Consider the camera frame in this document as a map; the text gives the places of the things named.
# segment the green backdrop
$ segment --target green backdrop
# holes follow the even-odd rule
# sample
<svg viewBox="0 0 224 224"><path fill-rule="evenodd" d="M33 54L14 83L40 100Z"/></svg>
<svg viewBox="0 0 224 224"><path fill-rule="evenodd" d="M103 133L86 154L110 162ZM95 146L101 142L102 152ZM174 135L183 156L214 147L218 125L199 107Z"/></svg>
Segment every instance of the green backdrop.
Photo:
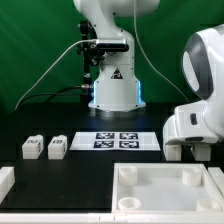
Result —
<svg viewBox="0 0 224 224"><path fill-rule="evenodd" d="M139 36L150 60L191 100L195 96L181 71L184 46L192 33L224 23L223 10L223 0L161 0L153 15L138 18ZM0 0L0 120L57 57L80 40L77 24L82 19L73 0ZM134 35L133 18L116 21ZM80 84L82 75L82 57L73 50L31 94ZM185 102L152 71L137 45L136 76L143 83L146 102Z"/></svg>

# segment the white robot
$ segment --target white robot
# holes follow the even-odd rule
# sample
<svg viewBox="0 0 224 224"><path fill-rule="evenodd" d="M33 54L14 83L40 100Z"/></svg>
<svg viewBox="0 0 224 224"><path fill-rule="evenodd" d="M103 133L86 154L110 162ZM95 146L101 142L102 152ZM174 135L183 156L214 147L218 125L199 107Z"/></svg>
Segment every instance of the white robot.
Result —
<svg viewBox="0 0 224 224"><path fill-rule="evenodd" d="M224 25L193 34L184 51L183 71L201 101L179 106L163 129L167 160L181 160L181 145L196 160L210 160L210 144L224 138Z"/></svg>
<svg viewBox="0 0 224 224"><path fill-rule="evenodd" d="M132 35L114 22L114 16L134 16L135 0L74 0L77 10L92 24L96 47L105 50L100 75L94 82L90 112L104 117L128 117L142 111L141 84L135 77ZM136 0L136 15L152 13L160 0Z"/></svg>

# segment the white block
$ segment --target white block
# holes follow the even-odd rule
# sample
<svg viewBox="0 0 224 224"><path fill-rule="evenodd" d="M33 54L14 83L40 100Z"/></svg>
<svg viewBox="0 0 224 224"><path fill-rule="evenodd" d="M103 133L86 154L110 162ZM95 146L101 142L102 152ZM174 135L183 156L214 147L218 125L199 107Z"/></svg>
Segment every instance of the white block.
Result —
<svg viewBox="0 0 224 224"><path fill-rule="evenodd" d="M67 137L60 135L54 137L48 145L49 159L63 159L68 148Z"/></svg>
<svg viewBox="0 0 224 224"><path fill-rule="evenodd" d="M181 161L181 145L165 145L164 154L167 161Z"/></svg>
<svg viewBox="0 0 224 224"><path fill-rule="evenodd" d="M192 147L191 151L196 161L211 160L211 147L209 144L195 145Z"/></svg>
<svg viewBox="0 0 224 224"><path fill-rule="evenodd" d="M0 204L9 193L15 183L15 175L13 167L3 167L0 170Z"/></svg>
<svg viewBox="0 0 224 224"><path fill-rule="evenodd" d="M30 136L22 146L23 159L38 159L43 149L43 136Z"/></svg>

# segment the small white box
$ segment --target small white box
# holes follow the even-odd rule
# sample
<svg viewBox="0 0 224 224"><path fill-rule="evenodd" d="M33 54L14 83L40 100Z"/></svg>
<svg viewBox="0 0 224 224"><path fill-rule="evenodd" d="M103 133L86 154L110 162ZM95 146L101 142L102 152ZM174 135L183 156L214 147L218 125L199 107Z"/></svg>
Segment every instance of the small white box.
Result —
<svg viewBox="0 0 224 224"><path fill-rule="evenodd" d="M3 167L0 170L0 204L15 183L13 167Z"/></svg>
<svg viewBox="0 0 224 224"><path fill-rule="evenodd" d="M54 137L48 145L49 159L63 159L68 148L67 137L60 135Z"/></svg>
<svg viewBox="0 0 224 224"><path fill-rule="evenodd" d="M43 136L30 136L22 146L23 159L38 159L43 149Z"/></svg>

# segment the cable connector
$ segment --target cable connector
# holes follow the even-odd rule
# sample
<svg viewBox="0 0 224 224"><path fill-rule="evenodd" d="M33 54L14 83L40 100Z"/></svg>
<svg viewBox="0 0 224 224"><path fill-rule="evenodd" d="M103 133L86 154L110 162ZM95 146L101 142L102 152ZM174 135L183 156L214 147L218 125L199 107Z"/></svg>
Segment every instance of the cable connector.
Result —
<svg viewBox="0 0 224 224"><path fill-rule="evenodd" d="M81 85L81 89L88 91L88 90L93 90L93 85L89 85L89 84L82 84Z"/></svg>

